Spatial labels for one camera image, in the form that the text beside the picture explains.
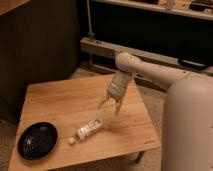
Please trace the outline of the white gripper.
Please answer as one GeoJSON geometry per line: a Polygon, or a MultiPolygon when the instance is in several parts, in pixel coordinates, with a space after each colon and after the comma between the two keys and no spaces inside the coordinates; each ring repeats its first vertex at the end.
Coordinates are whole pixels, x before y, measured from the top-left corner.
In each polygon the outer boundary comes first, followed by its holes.
{"type": "Polygon", "coordinates": [[[107,95],[104,95],[101,99],[98,109],[100,109],[108,100],[109,98],[115,99],[115,115],[119,114],[119,111],[122,106],[122,99],[124,98],[128,84],[132,80],[133,76],[131,73],[117,71],[113,76],[109,86],[107,88],[107,95]]]}

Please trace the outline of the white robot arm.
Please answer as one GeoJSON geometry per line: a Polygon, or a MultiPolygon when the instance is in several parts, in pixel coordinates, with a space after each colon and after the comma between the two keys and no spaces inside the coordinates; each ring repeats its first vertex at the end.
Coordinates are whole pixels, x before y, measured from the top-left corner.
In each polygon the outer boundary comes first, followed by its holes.
{"type": "Polygon", "coordinates": [[[117,108],[136,74],[167,91],[162,118],[161,171],[213,171],[213,77],[145,62],[127,52],[106,90],[117,108]]]}

